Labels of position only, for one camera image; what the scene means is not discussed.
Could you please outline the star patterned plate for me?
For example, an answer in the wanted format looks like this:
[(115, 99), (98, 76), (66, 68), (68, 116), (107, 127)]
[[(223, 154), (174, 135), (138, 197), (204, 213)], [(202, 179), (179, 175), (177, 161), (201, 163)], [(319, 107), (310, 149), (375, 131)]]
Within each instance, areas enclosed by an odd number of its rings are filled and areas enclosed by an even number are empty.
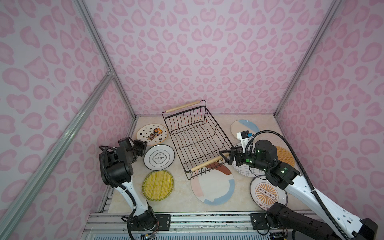
[(161, 124), (149, 124), (138, 130), (137, 140), (147, 142), (148, 146), (155, 146), (164, 142), (169, 135), (168, 129)]

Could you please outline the white green-rimmed plate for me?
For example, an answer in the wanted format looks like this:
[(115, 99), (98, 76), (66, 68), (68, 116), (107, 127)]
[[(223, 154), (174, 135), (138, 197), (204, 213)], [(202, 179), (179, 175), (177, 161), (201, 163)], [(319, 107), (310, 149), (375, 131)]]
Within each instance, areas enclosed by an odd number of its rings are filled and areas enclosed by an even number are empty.
[(156, 145), (144, 155), (144, 165), (152, 171), (162, 171), (175, 160), (175, 151), (168, 145)]

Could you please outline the black wire dish rack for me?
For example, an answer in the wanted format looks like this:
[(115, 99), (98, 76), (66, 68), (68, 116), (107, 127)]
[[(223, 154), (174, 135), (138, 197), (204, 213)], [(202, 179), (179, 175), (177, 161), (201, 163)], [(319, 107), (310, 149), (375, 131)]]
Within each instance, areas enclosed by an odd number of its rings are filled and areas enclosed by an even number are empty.
[(233, 144), (205, 100), (166, 110), (162, 117), (188, 180), (226, 164), (220, 151)]

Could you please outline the yellow striped plate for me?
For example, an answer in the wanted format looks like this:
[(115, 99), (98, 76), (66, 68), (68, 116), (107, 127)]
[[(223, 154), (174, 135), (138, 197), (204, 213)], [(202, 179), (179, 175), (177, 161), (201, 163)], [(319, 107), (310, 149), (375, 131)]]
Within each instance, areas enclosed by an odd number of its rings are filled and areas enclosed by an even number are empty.
[(160, 202), (170, 196), (174, 190), (175, 181), (166, 170), (151, 172), (142, 184), (144, 197), (152, 202)]

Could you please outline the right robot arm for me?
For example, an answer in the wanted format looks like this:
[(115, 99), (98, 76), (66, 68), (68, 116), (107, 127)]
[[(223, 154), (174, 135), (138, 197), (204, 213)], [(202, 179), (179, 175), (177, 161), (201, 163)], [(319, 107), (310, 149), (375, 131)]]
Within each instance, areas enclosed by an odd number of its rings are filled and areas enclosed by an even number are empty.
[(309, 207), (320, 220), (299, 214), (284, 204), (273, 204), (266, 213), (271, 228), (293, 229), (314, 240), (373, 240), (378, 225), (369, 218), (360, 219), (322, 194), (291, 165), (281, 162), (277, 148), (267, 140), (257, 141), (252, 152), (246, 146), (220, 151), (220, 156), (231, 165), (247, 165), (265, 173), (275, 187), (286, 191)]

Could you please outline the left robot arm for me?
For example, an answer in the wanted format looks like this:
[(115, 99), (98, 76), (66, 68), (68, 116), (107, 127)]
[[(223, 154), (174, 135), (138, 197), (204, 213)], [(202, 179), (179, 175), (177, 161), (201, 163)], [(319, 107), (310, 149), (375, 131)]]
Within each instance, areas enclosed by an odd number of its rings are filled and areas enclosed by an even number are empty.
[(105, 185), (117, 190), (130, 206), (132, 212), (123, 219), (129, 227), (136, 226), (152, 230), (157, 225), (157, 218), (150, 204), (135, 190), (133, 184), (134, 169), (132, 164), (138, 157), (144, 156), (147, 142), (123, 138), (117, 147), (99, 146), (101, 177)]

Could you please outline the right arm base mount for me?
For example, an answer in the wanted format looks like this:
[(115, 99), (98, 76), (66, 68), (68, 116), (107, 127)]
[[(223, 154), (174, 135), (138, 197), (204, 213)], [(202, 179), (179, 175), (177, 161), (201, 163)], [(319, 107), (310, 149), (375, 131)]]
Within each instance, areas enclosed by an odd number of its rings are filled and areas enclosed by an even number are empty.
[(253, 230), (267, 231), (270, 229), (267, 224), (266, 213), (251, 213), (250, 218)]

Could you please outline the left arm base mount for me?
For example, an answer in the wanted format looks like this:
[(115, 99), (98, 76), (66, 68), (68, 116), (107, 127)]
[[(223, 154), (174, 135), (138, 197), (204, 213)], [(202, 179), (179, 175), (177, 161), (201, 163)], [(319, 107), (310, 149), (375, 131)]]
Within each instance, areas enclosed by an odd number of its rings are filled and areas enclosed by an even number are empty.
[(147, 224), (147, 227), (137, 221), (130, 221), (129, 229), (134, 232), (153, 232), (154, 230), (163, 232), (169, 231), (171, 227), (171, 215), (169, 214), (156, 214), (156, 221), (153, 224)]

